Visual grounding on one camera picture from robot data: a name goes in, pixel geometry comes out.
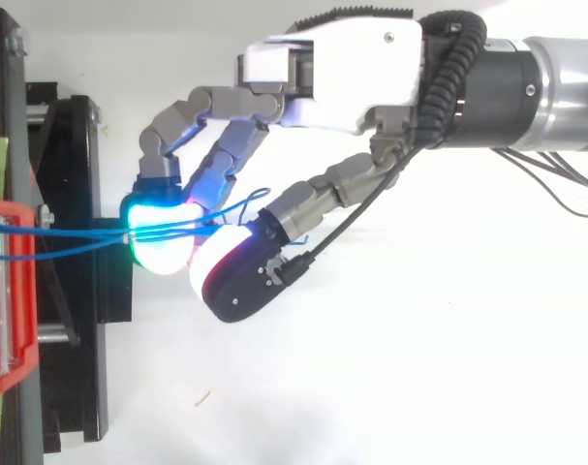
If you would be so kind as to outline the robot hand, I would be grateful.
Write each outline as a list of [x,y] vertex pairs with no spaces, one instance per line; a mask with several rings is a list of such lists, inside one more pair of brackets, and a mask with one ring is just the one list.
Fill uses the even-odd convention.
[[[140,134],[139,173],[121,205],[134,260],[158,275],[187,270],[223,322],[263,309],[324,250],[287,258],[285,248],[334,209],[358,218],[421,151],[424,39],[399,11],[332,11],[248,46],[234,85],[199,86],[162,110]],[[255,218],[229,222],[236,178],[273,126],[373,138]]]

